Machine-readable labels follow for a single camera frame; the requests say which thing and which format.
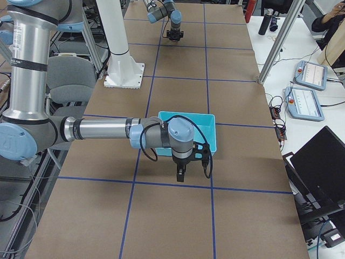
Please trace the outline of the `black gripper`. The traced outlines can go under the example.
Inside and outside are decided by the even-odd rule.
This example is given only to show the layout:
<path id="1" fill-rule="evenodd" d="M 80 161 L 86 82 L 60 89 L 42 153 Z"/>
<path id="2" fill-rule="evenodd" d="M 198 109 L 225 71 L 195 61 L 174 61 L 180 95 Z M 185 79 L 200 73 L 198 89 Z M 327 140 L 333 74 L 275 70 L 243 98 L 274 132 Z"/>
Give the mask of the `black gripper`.
<path id="1" fill-rule="evenodd" d="M 180 40 L 184 36 L 184 31 L 181 30 L 167 30 L 167 38 L 169 40 Z"/>
<path id="2" fill-rule="evenodd" d="M 173 159 L 173 162 L 177 166 L 176 180 L 184 181 L 187 164 L 190 162 L 190 159 L 189 158 L 181 159 L 176 156 L 172 156 L 172 159 Z"/>

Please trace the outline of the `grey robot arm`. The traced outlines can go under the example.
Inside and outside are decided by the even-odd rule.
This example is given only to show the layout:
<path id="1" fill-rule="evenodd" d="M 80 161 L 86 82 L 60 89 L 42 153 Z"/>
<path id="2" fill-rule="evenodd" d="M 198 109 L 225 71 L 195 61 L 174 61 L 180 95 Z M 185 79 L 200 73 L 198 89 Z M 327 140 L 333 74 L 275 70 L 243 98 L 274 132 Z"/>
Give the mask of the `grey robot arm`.
<path id="1" fill-rule="evenodd" d="M 1 156 L 21 161 L 63 142 L 84 139 L 128 139 L 145 150 L 170 148 L 177 181 L 184 180 L 196 152 L 194 127 L 181 115 L 159 118 L 86 120 L 50 114 L 49 101 L 87 102 L 96 82 L 92 64 L 78 58 L 67 74 L 49 56 L 51 32 L 80 32 L 84 28 L 82 1 L 9 1 L 13 21 L 9 107 L 1 123 Z"/>
<path id="2" fill-rule="evenodd" d="M 167 17 L 170 20 L 170 30 L 167 30 L 166 38 L 173 42 L 180 41 L 184 36 L 184 32 L 181 31 L 182 13 L 177 9 L 174 1 L 166 0 L 159 2 L 161 6 L 158 6 L 156 1 L 143 1 L 148 20 L 151 23 L 155 23 Z"/>

